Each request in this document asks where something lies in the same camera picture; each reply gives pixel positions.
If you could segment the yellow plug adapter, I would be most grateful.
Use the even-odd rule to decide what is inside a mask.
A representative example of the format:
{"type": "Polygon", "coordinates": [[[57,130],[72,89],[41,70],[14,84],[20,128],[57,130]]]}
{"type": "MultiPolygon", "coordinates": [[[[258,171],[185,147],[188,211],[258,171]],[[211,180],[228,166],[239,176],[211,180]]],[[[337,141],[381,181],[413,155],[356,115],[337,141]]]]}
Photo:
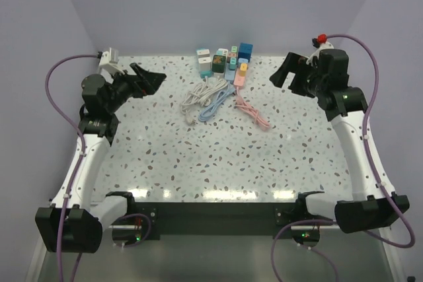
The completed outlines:
{"type": "Polygon", "coordinates": [[[245,77],[247,70],[248,70],[248,64],[247,63],[240,64],[240,66],[239,66],[239,76],[245,77]]]}

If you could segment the blue cube socket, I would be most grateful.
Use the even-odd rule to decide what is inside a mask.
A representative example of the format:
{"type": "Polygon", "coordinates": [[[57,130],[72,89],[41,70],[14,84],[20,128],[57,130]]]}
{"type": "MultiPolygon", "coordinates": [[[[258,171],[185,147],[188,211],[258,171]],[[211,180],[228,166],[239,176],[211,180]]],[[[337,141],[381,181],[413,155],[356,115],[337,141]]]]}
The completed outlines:
{"type": "Polygon", "coordinates": [[[250,61],[252,55],[253,45],[241,42],[238,50],[238,58],[250,61]]]}

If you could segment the pink power strip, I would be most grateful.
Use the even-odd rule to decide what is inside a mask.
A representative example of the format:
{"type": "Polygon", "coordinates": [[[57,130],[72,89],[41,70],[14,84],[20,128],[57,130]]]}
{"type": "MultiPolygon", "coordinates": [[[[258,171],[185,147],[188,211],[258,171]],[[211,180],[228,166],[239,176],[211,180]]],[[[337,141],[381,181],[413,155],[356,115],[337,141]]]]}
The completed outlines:
{"type": "Polygon", "coordinates": [[[251,106],[245,99],[241,96],[241,89],[245,83],[245,77],[239,76],[239,66],[235,73],[235,80],[233,85],[235,86],[235,94],[236,94],[236,107],[243,111],[244,113],[248,114],[253,122],[263,131],[267,131],[270,128],[270,124],[260,115],[260,112],[251,106]]]}

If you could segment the teal plug adapter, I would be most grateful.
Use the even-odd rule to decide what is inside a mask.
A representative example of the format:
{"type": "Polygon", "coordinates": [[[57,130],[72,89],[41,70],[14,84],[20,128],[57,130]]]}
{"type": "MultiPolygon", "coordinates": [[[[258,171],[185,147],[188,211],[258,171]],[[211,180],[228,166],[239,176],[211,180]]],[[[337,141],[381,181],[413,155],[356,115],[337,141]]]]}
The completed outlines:
{"type": "Polygon", "coordinates": [[[229,60],[229,70],[236,70],[237,68],[237,58],[236,57],[231,57],[229,60]]]}

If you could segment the light blue power strip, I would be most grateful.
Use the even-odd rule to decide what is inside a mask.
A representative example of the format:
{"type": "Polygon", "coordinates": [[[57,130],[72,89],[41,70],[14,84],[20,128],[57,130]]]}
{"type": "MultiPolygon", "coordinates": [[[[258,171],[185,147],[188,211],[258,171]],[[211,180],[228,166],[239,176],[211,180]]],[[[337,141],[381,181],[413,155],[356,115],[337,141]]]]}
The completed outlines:
{"type": "Polygon", "coordinates": [[[214,90],[211,102],[199,114],[198,120],[200,122],[208,121],[217,112],[219,106],[221,106],[228,97],[235,93],[235,86],[233,85],[235,73],[236,70],[226,70],[223,82],[219,85],[219,89],[214,90]]]}

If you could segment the light blue plug adapter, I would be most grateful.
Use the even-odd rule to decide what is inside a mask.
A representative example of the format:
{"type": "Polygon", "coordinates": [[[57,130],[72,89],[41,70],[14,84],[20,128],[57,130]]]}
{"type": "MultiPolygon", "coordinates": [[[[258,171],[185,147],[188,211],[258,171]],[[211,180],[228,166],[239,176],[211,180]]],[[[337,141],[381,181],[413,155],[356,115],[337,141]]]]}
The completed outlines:
{"type": "Polygon", "coordinates": [[[240,66],[243,63],[248,64],[249,63],[249,60],[248,59],[245,59],[245,58],[239,58],[238,59],[238,66],[240,66]]]}

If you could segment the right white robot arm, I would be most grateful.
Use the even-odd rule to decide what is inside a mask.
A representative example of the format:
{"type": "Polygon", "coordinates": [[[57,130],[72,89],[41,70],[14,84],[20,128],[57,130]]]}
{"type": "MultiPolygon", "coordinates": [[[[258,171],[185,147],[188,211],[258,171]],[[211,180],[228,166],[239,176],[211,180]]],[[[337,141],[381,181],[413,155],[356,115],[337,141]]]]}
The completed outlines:
{"type": "Polygon", "coordinates": [[[340,200],[325,192],[299,194],[294,215],[304,225],[317,217],[336,221],[345,233],[378,229],[392,225],[410,207],[406,195],[397,195],[388,179],[369,126],[363,121],[367,102],[363,91],[348,84],[349,57],[344,50],[324,49],[311,62],[290,52],[270,77],[282,87],[289,73],[294,77],[292,93],[316,98],[335,131],[350,174],[352,200],[340,200]]]}

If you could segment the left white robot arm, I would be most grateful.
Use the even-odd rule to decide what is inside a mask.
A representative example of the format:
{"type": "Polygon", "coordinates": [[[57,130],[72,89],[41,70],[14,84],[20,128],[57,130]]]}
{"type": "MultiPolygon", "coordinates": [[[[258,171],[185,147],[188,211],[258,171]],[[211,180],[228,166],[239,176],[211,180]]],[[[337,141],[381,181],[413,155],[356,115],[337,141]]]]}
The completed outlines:
{"type": "Polygon", "coordinates": [[[93,74],[81,83],[84,109],[71,166],[49,207],[39,208],[35,216],[49,252],[95,253],[114,221],[130,224],[137,216],[130,192],[110,192],[97,206],[91,205],[98,172],[118,128],[116,111],[130,98],[155,94],[167,77],[136,63],[130,67],[133,74],[123,71],[113,75],[112,82],[93,74]]]}

